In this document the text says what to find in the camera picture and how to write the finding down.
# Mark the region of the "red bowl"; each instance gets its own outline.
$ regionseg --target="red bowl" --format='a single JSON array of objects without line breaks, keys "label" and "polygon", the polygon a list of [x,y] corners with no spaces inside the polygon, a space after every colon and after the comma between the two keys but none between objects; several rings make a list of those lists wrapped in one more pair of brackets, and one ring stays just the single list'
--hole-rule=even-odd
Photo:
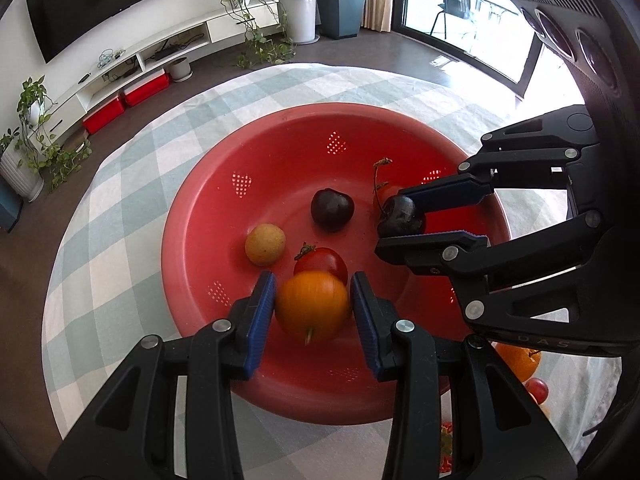
[{"label": "red bowl", "polygon": [[[453,174],[465,154],[436,130],[396,112],[368,105],[325,103],[276,112],[223,139],[182,184],[162,238],[162,282],[183,336],[225,317],[250,295],[262,269],[244,254],[258,224],[287,236],[284,256],[271,267],[277,282],[292,276],[303,242],[329,247],[350,274],[364,270],[375,293],[401,316],[433,335],[461,340],[470,333],[446,277],[418,277],[374,254],[378,216],[372,206],[373,163],[389,157],[380,181],[408,187]],[[356,204],[335,234],[310,216],[314,193],[332,187]],[[464,229],[492,244],[509,232],[499,202],[428,214],[428,232]],[[334,340],[302,346],[273,319],[262,364],[234,391],[282,416],[316,424],[365,424],[392,416],[395,383],[377,383],[366,366],[353,319]]]}]

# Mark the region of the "sliding glass door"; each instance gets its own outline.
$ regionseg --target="sliding glass door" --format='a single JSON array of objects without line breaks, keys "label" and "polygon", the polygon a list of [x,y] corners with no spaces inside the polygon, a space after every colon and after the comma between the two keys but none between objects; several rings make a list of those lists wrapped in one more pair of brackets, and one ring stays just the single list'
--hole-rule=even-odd
[{"label": "sliding glass door", "polygon": [[542,48],[510,0],[394,0],[393,29],[468,62],[519,96]]}]

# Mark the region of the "white tv cabinet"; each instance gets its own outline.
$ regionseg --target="white tv cabinet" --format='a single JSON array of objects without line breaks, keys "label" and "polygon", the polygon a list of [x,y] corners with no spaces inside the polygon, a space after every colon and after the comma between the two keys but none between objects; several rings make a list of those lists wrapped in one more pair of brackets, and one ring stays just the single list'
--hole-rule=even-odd
[{"label": "white tv cabinet", "polygon": [[[265,4],[260,2],[249,4],[255,23],[260,28],[271,27],[278,23],[278,3],[270,0]],[[191,53],[191,60],[206,56],[210,49],[207,46],[238,37],[236,43],[244,40],[245,25],[239,19],[229,16],[225,9],[217,9],[207,14],[192,18],[177,25],[162,30],[127,48],[120,58],[98,69],[94,65],[91,75],[82,83],[78,83],[57,97],[49,113],[51,117],[44,124],[44,130],[52,140],[61,142],[66,134],[71,133],[84,117],[91,114],[102,104],[113,98],[127,85],[132,84],[153,70],[168,65],[173,60]],[[151,59],[151,55],[161,49],[163,45],[188,44],[183,50],[178,50],[170,56],[159,60]],[[122,75],[135,69],[133,73]]]}]

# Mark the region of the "round table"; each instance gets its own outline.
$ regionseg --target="round table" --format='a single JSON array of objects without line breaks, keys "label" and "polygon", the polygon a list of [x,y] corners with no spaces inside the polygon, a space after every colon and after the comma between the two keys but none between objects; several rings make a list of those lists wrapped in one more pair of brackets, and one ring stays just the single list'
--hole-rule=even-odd
[{"label": "round table", "polygon": [[[162,230],[181,183],[203,154],[240,126],[315,102],[386,107],[436,128],[467,153],[508,123],[436,84],[363,68],[273,66],[209,89],[146,126],[100,166],[63,237],[42,327],[43,371],[62,436],[142,336],[179,337],[160,276]],[[513,236],[562,221],[564,192],[499,193]],[[604,417],[619,359],[545,353],[536,376],[550,385],[551,420],[577,460]],[[177,410],[176,472],[184,470],[184,383]],[[443,418],[447,413],[444,397]],[[353,480],[382,474],[390,421],[315,426],[234,397],[242,466],[251,478]]]}]

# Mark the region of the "red storage box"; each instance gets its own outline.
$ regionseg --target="red storage box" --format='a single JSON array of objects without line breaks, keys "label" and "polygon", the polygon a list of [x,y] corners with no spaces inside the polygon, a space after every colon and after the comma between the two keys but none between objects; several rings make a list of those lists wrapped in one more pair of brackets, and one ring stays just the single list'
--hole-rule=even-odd
[{"label": "red storage box", "polygon": [[93,135],[95,132],[100,130],[100,128],[106,126],[117,116],[122,115],[123,113],[124,104],[122,103],[122,98],[119,95],[116,95],[116,97],[111,101],[102,105],[93,114],[82,121],[82,124],[84,124],[84,127],[89,134]]},{"label": "red storage box", "polygon": [[169,76],[162,68],[125,89],[124,101],[129,106],[135,106],[168,86]]}]

